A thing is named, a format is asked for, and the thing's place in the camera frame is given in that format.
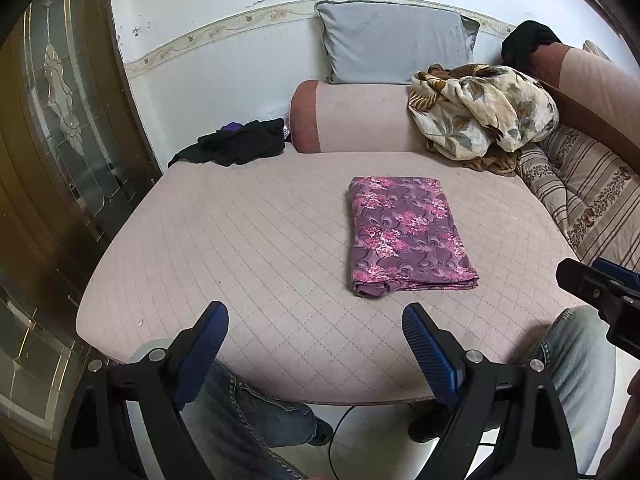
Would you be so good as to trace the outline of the person's right hand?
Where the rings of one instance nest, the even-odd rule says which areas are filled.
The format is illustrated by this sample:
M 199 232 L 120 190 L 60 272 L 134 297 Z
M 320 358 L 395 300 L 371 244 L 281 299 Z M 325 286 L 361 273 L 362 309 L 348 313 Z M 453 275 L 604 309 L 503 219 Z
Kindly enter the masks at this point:
M 598 479 L 638 479 L 640 445 L 639 373 L 627 388 L 629 399 L 620 424 L 613 432 L 611 445 L 603 454 Z

